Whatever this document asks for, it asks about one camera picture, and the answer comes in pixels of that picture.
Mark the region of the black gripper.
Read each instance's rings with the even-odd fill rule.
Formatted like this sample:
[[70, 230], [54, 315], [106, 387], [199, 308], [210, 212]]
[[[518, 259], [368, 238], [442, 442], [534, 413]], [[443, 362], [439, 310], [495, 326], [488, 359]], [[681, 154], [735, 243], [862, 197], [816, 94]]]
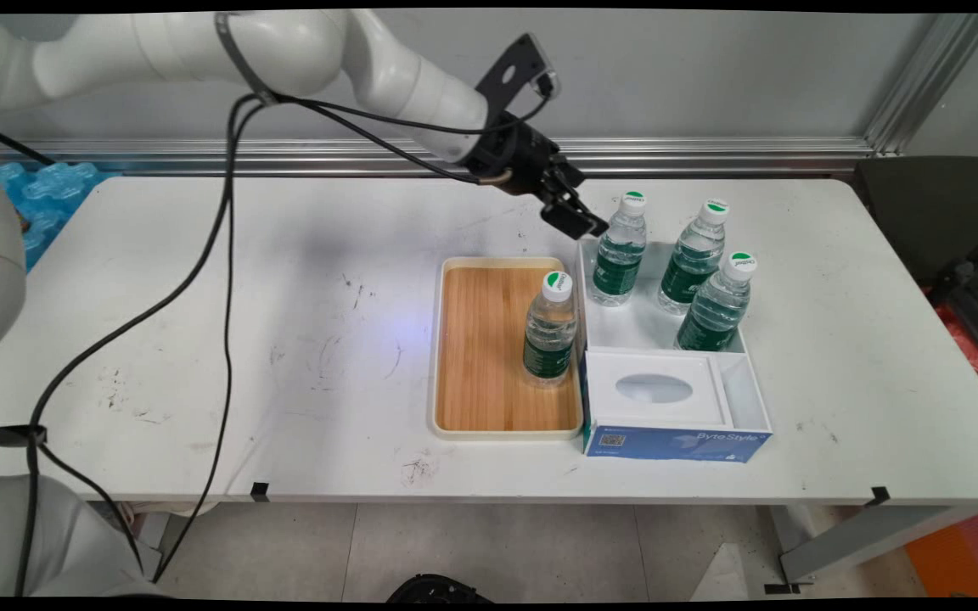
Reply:
[[[585, 174], [565, 156], [554, 156], [559, 151], [558, 143], [524, 122], [480, 136], [463, 159], [463, 169], [479, 178], [500, 177], [510, 170], [511, 178], [497, 188], [511, 196], [541, 199], [541, 219], [571, 239], [600, 237], [609, 223], [583, 204], [577, 189], [586, 181]], [[546, 189], [551, 160], [555, 191]]]

